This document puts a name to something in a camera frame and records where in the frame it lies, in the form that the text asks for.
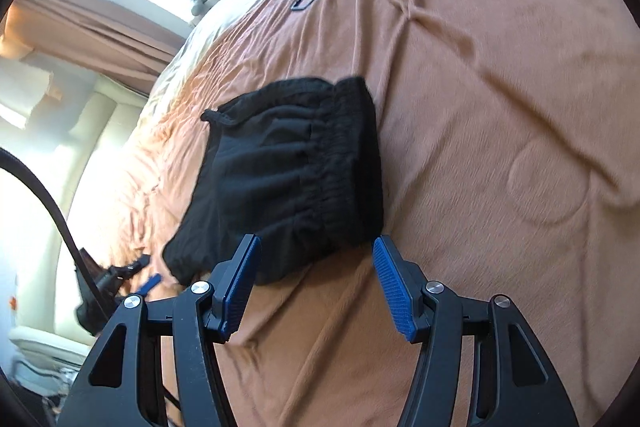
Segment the black pants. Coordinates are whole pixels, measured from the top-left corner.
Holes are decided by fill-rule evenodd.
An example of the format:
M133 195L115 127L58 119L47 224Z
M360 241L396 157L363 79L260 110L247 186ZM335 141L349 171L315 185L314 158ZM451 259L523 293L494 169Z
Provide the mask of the black pants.
M163 250L181 285L230 259L247 234L262 243L256 282L266 285L382 233L378 129L363 78L276 81L201 120L203 162Z

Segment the orange bed blanket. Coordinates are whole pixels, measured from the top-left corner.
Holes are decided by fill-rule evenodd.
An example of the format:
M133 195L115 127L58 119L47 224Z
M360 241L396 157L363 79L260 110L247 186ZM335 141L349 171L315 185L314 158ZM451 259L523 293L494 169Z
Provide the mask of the orange bed blanket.
M462 296L511 297L578 421L595 424L639 358L639 29L623 0L252 2L213 10L157 80L75 237L99 262L160 257L208 128L288 78L366 80L384 230Z

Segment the pink brown curtain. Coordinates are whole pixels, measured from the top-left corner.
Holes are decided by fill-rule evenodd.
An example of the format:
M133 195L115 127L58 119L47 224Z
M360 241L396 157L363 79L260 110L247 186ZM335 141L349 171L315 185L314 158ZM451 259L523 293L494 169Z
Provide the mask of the pink brown curtain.
M108 0L14 0L9 35L19 43L148 94L183 36Z

